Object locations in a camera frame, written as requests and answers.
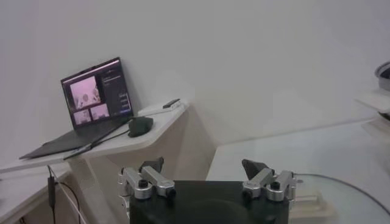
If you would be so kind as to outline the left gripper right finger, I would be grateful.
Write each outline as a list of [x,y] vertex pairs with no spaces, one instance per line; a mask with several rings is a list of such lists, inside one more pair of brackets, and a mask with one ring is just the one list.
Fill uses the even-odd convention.
[[295,201],[297,179],[292,171],[283,170],[277,174],[265,163],[248,159],[243,159],[241,165],[248,178],[243,182],[245,201],[252,201],[262,195],[274,202]]

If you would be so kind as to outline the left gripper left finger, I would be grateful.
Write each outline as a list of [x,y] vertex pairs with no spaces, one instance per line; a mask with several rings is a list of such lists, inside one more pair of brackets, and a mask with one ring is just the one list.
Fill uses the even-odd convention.
[[118,195],[121,198],[135,197],[137,200],[148,200],[153,189],[158,196],[172,199],[176,196],[175,182],[164,177],[161,169],[163,157],[145,161],[138,168],[124,167],[118,173]]

